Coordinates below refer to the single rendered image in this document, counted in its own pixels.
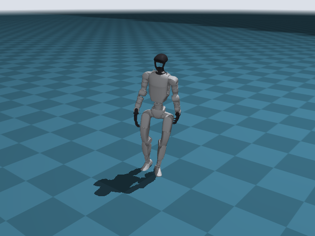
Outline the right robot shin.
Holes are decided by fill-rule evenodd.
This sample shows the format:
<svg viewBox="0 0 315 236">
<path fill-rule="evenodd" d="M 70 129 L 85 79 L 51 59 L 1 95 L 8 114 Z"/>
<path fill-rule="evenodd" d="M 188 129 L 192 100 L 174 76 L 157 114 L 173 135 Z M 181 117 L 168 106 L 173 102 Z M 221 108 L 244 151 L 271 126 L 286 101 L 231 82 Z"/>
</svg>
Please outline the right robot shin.
<svg viewBox="0 0 315 236">
<path fill-rule="evenodd" d="M 151 147 L 152 147 L 152 144 L 145 145 L 145 143 L 142 142 L 142 151 L 144 154 L 144 158 L 146 160 L 145 163 L 147 162 L 147 164 L 149 164 L 149 162 L 150 162 Z"/>
</svg>

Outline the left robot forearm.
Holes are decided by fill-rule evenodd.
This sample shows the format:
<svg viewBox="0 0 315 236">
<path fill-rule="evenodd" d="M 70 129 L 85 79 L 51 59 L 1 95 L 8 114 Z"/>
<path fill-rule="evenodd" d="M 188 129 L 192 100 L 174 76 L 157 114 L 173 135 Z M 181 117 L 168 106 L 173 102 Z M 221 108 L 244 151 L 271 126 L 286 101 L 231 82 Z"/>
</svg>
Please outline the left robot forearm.
<svg viewBox="0 0 315 236">
<path fill-rule="evenodd" d="M 181 113 L 181 108 L 180 108 L 180 98 L 178 96 L 178 100 L 177 102 L 173 102 L 174 104 L 174 109 L 175 109 L 175 113 L 178 112 L 179 114 Z"/>
</svg>

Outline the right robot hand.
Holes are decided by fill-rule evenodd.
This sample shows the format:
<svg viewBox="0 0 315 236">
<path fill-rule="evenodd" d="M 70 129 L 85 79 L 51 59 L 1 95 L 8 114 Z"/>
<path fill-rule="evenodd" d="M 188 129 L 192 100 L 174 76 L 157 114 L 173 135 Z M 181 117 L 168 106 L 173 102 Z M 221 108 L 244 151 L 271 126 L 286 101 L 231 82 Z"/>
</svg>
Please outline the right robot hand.
<svg viewBox="0 0 315 236">
<path fill-rule="evenodd" d="M 134 121 L 135 121 L 135 125 L 136 125 L 137 127 L 140 127 L 139 124 L 138 124 L 138 122 L 137 122 L 137 114 L 139 114 L 139 113 L 138 113 L 138 109 L 135 108 L 135 110 L 134 110 Z"/>
</svg>

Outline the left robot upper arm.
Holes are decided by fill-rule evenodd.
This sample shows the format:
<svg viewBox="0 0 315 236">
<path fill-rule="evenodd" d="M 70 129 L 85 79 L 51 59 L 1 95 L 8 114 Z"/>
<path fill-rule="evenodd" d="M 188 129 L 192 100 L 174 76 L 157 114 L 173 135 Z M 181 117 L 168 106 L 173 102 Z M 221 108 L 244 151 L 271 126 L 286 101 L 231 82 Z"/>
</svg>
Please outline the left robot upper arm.
<svg viewBox="0 0 315 236">
<path fill-rule="evenodd" d="M 168 77 L 168 82 L 169 84 L 171 85 L 171 88 L 172 88 L 172 93 L 173 93 L 173 96 L 172 97 L 172 101 L 173 102 L 177 102 L 179 101 L 178 100 L 178 78 L 175 77 L 175 76 L 169 76 Z"/>
</svg>

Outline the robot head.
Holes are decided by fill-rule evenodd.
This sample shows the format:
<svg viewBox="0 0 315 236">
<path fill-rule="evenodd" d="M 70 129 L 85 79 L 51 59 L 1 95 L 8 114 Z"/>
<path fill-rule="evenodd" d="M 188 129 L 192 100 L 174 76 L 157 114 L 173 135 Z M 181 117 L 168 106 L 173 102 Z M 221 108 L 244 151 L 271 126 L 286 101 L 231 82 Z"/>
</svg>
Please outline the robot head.
<svg viewBox="0 0 315 236">
<path fill-rule="evenodd" d="M 155 68 L 158 72 L 156 72 L 156 74 L 158 75 L 162 75 L 164 73 L 161 73 L 161 72 L 165 72 L 164 71 L 164 65 L 165 63 L 168 61 L 168 57 L 165 55 L 165 54 L 158 54 L 155 56 L 154 58 L 154 62 L 155 62 Z M 159 62 L 159 63 L 162 63 L 163 66 L 162 67 L 157 67 L 156 66 L 156 62 Z M 166 73 L 166 72 L 165 72 Z"/>
</svg>

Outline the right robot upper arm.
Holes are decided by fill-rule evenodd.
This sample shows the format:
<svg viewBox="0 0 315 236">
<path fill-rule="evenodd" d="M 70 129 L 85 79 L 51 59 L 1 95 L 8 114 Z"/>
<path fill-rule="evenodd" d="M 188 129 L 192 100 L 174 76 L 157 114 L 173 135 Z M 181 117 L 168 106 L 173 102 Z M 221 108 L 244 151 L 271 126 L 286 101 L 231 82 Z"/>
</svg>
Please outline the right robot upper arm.
<svg viewBox="0 0 315 236">
<path fill-rule="evenodd" d="M 141 90 L 139 92 L 139 95 L 141 96 L 146 96 L 147 95 L 147 86 L 148 86 L 148 82 L 149 82 L 149 74 L 151 73 L 151 71 L 147 71 L 145 73 L 143 73 L 142 75 L 142 83 L 141 83 Z"/>
</svg>

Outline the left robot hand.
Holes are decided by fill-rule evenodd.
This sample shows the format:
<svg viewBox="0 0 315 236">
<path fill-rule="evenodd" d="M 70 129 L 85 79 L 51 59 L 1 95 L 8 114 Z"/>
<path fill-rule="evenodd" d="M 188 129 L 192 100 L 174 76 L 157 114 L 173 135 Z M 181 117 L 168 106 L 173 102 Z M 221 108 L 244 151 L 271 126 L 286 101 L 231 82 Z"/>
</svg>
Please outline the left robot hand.
<svg viewBox="0 0 315 236">
<path fill-rule="evenodd" d="M 178 112 L 176 112 L 176 114 L 175 114 L 176 118 L 174 118 L 174 119 L 175 119 L 175 120 L 174 120 L 175 122 L 173 122 L 173 124 L 176 124 L 176 123 L 177 123 L 177 121 L 178 121 L 180 115 L 181 115 L 181 114 L 179 114 Z"/>
</svg>

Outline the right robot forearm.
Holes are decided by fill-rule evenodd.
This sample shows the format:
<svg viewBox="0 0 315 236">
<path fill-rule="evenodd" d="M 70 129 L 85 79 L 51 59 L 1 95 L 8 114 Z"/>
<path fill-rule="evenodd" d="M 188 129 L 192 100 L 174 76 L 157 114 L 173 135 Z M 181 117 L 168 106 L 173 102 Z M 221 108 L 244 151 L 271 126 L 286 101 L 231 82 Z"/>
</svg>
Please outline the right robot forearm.
<svg viewBox="0 0 315 236">
<path fill-rule="evenodd" d="M 140 90 L 139 90 L 139 92 L 140 92 Z M 136 103 L 135 103 L 135 108 L 138 109 L 138 112 L 139 112 L 139 108 L 140 108 L 141 105 L 142 105 L 142 101 L 143 101 L 143 100 L 144 100 L 144 98 L 138 94 L 137 101 L 136 101 Z M 135 108 L 134 108 L 133 110 L 135 110 Z"/>
</svg>

